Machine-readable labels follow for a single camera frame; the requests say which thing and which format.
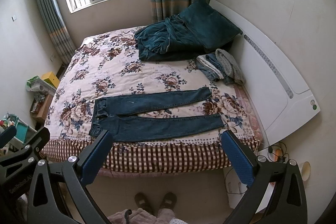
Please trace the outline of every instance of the wall outlet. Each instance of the wall outlet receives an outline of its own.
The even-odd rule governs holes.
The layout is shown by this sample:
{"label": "wall outlet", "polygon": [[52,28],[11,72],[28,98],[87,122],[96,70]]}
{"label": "wall outlet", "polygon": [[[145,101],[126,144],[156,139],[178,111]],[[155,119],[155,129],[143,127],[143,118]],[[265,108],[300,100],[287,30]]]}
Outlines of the wall outlet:
{"label": "wall outlet", "polygon": [[56,58],[55,54],[52,54],[52,55],[50,56],[50,60],[51,60],[52,62],[54,62],[55,58]]}

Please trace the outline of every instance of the teal basket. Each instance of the teal basket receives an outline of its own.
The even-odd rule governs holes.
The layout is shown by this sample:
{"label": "teal basket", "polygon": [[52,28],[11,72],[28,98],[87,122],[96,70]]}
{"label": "teal basket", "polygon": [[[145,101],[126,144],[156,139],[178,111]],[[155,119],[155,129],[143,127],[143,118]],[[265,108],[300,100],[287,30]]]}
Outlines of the teal basket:
{"label": "teal basket", "polygon": [[16,127],[16,136],[15,137],[24,143],[29,126],[20,122],[19,117],[16,116],[16,115],[11,114],[10,119],[11,119],[11,121],[14,122],[15,127]]}

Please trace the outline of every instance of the floral bedspread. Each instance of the floral bedspread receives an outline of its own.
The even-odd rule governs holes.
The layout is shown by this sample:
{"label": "floral bedspread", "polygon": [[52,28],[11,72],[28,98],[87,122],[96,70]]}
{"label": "floral bedspread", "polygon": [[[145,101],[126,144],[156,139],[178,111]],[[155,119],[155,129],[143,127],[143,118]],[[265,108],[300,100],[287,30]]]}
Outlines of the floral bedspread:
{"label": "floral bedspread", "polygon": [[[212,98],[193,104],[139,114],[169,118],[220,113],[251,149],[261,141],[260,128],[242,87],[212,83],[193,60],[141,62],[134,33],[141,27],[88,37],[76,51],[53,98],[45,126],[51,138],[43,150],[50,160],[78,155],[92,143],[88,132],[95,99],[124,94],[210,88]],[[114,143],[103,168],[109,172],[187,172],[221,168],[230,163],[222,151],[219,131],[178,139]]]}

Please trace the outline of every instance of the metal screw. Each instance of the metal screw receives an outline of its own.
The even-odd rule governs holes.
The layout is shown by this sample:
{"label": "metal screw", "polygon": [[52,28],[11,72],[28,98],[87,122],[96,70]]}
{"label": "metal screw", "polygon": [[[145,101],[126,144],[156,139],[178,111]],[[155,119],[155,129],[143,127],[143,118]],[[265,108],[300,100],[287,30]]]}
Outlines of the metal screw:
{"label": "metal screw", "polygon": [[42,166],[45,164],[45,160],[39,160],[39,162],[37,163],[38,166]]}
{"label": "metal screw", "polygon": [[259,155],[257,158],[260,162],[265,162],[266,161],[266,157],[263,155]]}
{"label": "metal screw", "polygon": [[77,160],[77,157],[76,156],[70,156],[69,158],[68,158],[68,161],[69,162],[75,162]]}
{"label": "metal screw", "polygon": [[289,160],[289,164],[295,166],[296,165],[296,160],[290,159]]}

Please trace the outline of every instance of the blue gripper pad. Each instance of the blue gripper pad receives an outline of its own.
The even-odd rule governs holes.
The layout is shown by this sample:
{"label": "blue gripper pad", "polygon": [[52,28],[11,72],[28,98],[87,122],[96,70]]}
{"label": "blue gripper pad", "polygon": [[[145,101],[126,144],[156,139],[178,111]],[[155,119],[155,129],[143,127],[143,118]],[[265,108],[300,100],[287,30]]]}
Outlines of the blue gripper pad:
{"label": "blue gripper pad", "polygon": [[240,181],[251,187],[254,181],[252,164],[227,131],[223,132],[221,142],[223,150],[228,156]]}
{"label": "blue gripper pad", "polygon": [[80,178],[82,185],[91,184],[95,180],[95,177],[106,160],[112,145],[113,135],[107,131],[82,165]]}

